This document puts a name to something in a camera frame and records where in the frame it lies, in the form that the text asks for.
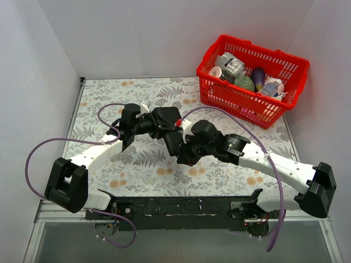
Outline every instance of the floral tablecloth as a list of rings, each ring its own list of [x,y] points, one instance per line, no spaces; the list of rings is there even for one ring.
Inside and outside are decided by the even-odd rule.
[[[97,111],[112,102],[152,102],[157,106],[175,106],[183,115],[202,105],[199,79],[147,78],[87,80],[76,115],[71,138],[99,140],[107,127],[99,122]],[[121,106],[106,108],[102,117],[109,123],[116,120]],[[188,120],[212,122],[223,134],[237,133],[249,137],[236,123],[221,112],[205,109],[191,114]],[[283,118],[264,130],[242,121],[275,153],[296,159]],[[77,155],[89,145],[70,142],[66,158]],[[250,195],[256,188],[277,188],[276,180],[259,171],[222,163],[214,157],[203,157],[193,167],[177,164],[170,157],[163,140],[148,135],[137,136],[123,153],[112,157],[89,177],[92,188],[115,196],[222,196]]]

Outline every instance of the green ball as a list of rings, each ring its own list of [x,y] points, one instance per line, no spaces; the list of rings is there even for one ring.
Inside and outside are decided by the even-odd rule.
[[[254,92],[254,84],[252,80],[247,76],[237,77],[234,81],[234,85],[240,88]]]

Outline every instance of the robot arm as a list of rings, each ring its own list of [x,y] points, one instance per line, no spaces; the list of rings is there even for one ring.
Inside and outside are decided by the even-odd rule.
[[[121,119],[112,126],[119,129],[121,137],[112,144],[92,146],[72,157],[55,161],[45,197],[76,213],[82,208],[105,210],[111,203],[110,194],[88,189],[88,175],[93,174],[112,156],[124,151],[136,135],[149,133],[153,139],[165,140],[170,156],[177,156],[177,163],[192,166],[202,156],[213,155],[222,162],[259,170],[275,176],[270,163],[261,148],[249,139],[236,135],[223,135],[215,126],[201,120],[194,125],[180,121],[175,107],[158,107],[151,113],[148,103],[141,107],[127,104]],[[110,129],[101,142],[111,141],[117,136]],[[285,208],[300,207],[310,215],[325,218],[336,189],[331,167],[320,163],[318,167],[294,162],[276,154],[270,154],[283,182],[292,186],[284,192]],[[278,190],[255,190],[249,202],[231,207],[236,218],[252,218],[279,208]]]

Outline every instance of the red tip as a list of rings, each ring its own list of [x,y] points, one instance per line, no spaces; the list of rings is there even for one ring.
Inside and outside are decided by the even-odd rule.
[[[181,119],[177,120],[175,124],[177,127],[180,127],[180,125],[182,124],[182,120]]]

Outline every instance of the red basket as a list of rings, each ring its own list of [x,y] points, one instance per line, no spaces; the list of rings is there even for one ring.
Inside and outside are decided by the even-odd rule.
[[[255,67],[262,67],[269,77],[279,78],[287,92],[283,101],[210,76],[217,55],[230,52],[245,63],[250,75]],[[196,70],[200,80],[200,98],[204,104],[226,110],[230,114],[268,129],[283,113],[295,107],[307,78],[309,62],[280,50],[272,51],[251,44],[250,41],[221,35],[203,57]]]

